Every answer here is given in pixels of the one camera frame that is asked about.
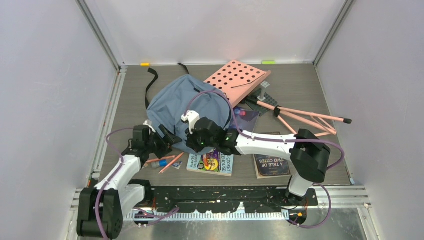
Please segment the Storey Treehouse colourful book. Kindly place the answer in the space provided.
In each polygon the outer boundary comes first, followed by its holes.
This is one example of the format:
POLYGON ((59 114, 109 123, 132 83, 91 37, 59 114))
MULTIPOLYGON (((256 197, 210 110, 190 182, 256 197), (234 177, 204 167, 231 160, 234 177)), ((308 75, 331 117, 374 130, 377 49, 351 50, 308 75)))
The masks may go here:
POLYGON ((225 155, 215 149, 204 155, 190 154, 186 170, 231 177, 233 164, 234 155, 225 155))

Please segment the blue fabric backpack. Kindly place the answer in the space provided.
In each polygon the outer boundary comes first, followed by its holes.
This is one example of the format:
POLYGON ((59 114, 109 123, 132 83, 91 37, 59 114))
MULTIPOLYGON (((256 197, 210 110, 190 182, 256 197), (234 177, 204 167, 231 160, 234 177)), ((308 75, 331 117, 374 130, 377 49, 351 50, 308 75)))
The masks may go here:
POLYGON ((219 127, 228 129, 232 113, 222 95, 224 94, 212 85, 185 74, 164 87, 151 100, 145 99, 147 118, 160 137, 165 137, 160 129, 163 126, 171 136, 181 140, 172 145, 174 148, 194 154, 195 151, 187 146, 188 125, 182 122, 181 116, 188 110, 195 111, 200 117, 206 117, 219 127))

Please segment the dark blue bokeh book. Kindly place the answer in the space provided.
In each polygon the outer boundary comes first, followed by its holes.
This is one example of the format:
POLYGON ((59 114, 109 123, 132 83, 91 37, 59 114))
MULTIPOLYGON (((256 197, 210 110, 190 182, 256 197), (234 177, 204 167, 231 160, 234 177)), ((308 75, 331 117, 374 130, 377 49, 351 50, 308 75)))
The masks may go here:
POLYGON ((260 116, 259 111, 244 109, 236 106, 234 109, 235 118, 233 118, 230 122, 230 129, 236 128, 236 123, 238 127, 242 131, 253 132, 260 116))

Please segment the Tale of Two Cities book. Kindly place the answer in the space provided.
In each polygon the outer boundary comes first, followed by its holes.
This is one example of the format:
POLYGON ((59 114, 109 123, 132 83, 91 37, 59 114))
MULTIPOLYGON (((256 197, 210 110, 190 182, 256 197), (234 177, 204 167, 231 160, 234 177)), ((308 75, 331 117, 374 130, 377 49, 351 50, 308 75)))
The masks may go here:
POLYGON ((281 157, 254 154, 253 161, 257 179, 278 178, 291 175, 288 161, 281 157))

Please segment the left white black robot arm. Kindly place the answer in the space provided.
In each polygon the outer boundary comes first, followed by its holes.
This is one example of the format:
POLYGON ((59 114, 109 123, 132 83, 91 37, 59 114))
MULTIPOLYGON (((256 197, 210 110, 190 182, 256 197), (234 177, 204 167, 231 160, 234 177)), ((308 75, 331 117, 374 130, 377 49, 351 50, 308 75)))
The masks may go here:
POLYGON ((79 196, 76 233, 79 237, 113 240, 120 235, 124 216, 139 204, 148 207, 153 192, 147 180, 134 180, 151 154, 159 159, 171 152, 182 139, 163 125, 155 130, 147 120, 132 128, 127 148, 118 151, 119 160, 111 172, 94 187, 84 188, 79 196))

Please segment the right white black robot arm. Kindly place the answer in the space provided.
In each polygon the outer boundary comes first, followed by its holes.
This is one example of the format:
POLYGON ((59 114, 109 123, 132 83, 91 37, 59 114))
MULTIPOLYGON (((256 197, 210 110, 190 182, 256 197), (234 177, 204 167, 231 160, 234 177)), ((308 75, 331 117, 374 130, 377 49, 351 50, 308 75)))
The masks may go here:
POLYGON ((325 180, 331 149, 307 129, 275 135, 225 130, 206 117, 185 122, 186 145, 196 153, 213 148, 225 155, 264 155, 291 161, 296 174, 290 177, 284 197, 291 205, 302 203, 309 188, 325 180))

